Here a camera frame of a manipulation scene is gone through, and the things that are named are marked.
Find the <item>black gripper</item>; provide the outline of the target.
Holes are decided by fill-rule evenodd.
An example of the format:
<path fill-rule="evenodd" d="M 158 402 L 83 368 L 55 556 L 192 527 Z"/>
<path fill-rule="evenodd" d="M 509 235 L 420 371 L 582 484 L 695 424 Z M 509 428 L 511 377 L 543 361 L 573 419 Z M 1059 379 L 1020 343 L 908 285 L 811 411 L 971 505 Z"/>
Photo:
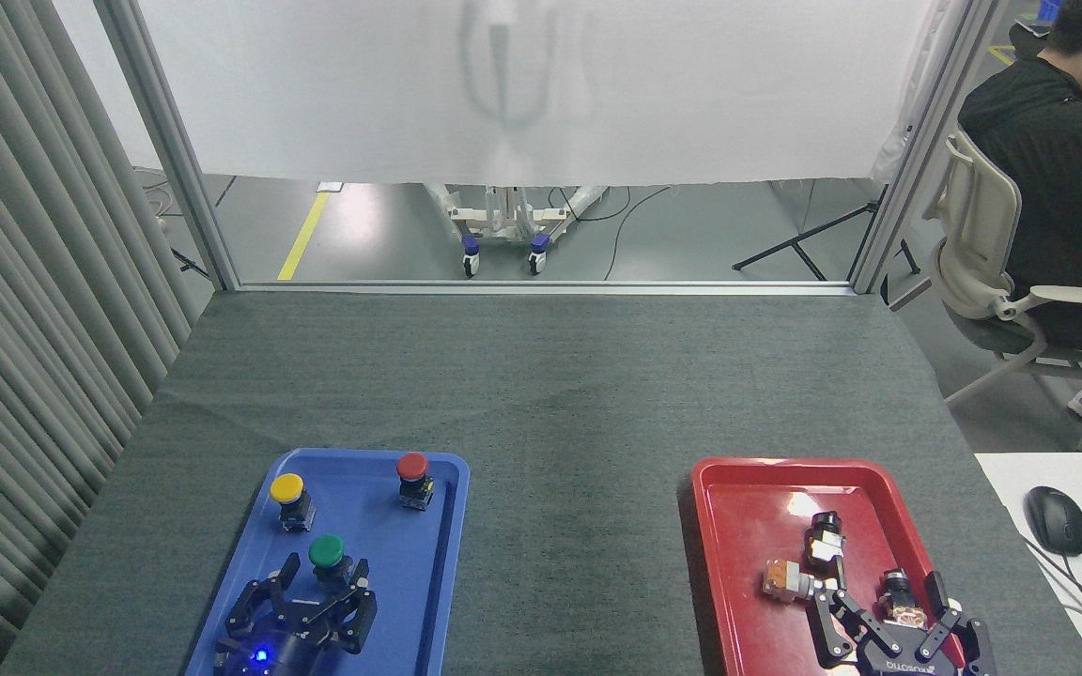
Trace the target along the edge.
<path fill-rule="evenodd" d="M 824 573 L 814 579 L 807 596 L 812 641 L 821 668 L 853 662 L 859 675 L 997 675 L 986 622 L 967 615 L 961 604 L 950 599 L 938 572 L 931 572 L 924 582 L 935 624 L 916 649 L 896 655 L 876 645 L 883 641 L 878 619 L 847 593 L 844 558 L 830 558 Z M 956 637 L 963 660 L 941 649 L 949 637 Z M 875 642 L 859 645 L 863 640 Z"/>
<path fill-rule="evenodd" d="M 339 646 L 361 653 L 378 612 L 368 561 L 339 561 L 331 576 L 333 598 L 288 602 L 286 589 L 300 566 L 291 552 L 278 573 L 241 591 L 215 642 L 215 675 L 314 675 Z"/>

